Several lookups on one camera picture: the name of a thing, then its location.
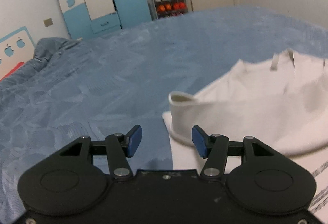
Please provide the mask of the white t-shirt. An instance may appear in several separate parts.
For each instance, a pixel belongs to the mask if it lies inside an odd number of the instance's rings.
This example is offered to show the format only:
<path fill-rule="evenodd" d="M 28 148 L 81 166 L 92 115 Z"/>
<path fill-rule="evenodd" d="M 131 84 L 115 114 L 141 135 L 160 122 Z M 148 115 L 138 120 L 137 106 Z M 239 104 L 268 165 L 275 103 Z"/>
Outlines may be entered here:
<path fill-rule="evenodd" d="M 327 222 L 327 60 L 293 50 L 259 63 L 239 60 L 194 95 L 169 94 L 163 120 L 174 169 L 200 169 L 193 126 L 232 141 L 254 136 L 306 168 L 317 191 L 310 211 Z"/>

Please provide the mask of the blue bedspread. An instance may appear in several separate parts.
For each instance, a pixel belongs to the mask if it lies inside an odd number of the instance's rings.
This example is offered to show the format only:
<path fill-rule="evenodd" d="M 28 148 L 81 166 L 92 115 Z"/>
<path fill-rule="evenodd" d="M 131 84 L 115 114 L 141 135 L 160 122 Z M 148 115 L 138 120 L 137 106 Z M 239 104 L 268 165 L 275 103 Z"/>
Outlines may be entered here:
<path fill-rule="evenodd" d="M 261 7 L 164 18 L 91 40 L 43 38 L 1 81 L 1 223 L 24 213 L 22 173 L 81 136 L 95 141 L 142 127 L 133 170 L 172 170 L 162 119 L 172 91 L 195 94 L 238 60 L 291 48 L 327 56 L 327 29 Z"/>

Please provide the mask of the brown wall switch plate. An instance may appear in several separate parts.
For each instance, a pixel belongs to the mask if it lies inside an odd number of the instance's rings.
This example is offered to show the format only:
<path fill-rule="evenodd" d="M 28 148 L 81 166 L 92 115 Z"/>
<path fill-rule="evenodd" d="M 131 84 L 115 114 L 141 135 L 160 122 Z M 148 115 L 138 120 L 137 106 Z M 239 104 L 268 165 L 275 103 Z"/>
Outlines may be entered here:
<path fill-rule="evenodd" d="M 50 27 L 51 25 L 53 25 L 53 19 L 52 18 L 44 19 L 43 23 L 45 27 Z"/>

